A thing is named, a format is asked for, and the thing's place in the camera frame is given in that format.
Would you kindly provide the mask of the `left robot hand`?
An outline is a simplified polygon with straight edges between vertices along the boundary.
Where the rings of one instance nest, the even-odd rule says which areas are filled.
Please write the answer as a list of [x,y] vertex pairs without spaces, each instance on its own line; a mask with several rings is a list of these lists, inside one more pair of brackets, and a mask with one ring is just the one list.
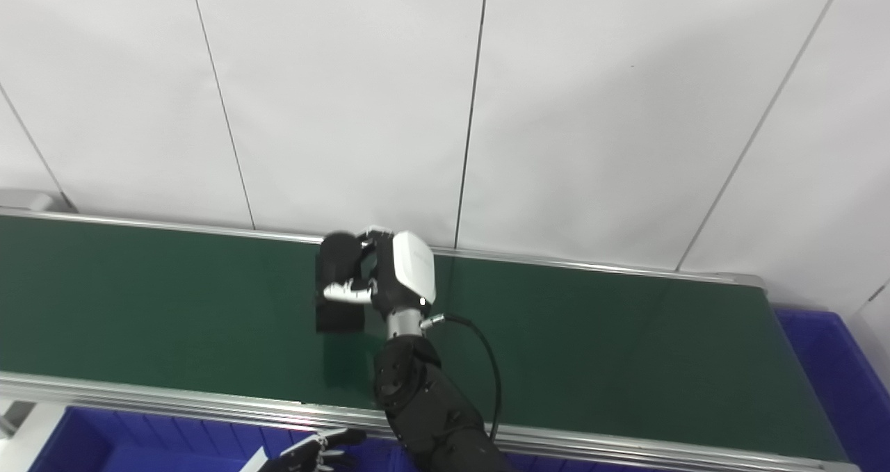
[[344,450],[366,441],[364,430],[340,428],[309,434],[308,437],[270,456],[260,447],[242,466],[242,471],[334,471],[355,466],[357,460]]

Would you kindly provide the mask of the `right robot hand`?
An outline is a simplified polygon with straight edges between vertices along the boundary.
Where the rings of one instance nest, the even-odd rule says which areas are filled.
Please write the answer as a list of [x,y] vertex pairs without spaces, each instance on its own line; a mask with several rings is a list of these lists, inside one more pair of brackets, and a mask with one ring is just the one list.
[[437,298],[435,255],[410,231],[331,232],[316,256],[316,291],[328,302],[372,305],[382,316],[413,309],[426,318]]

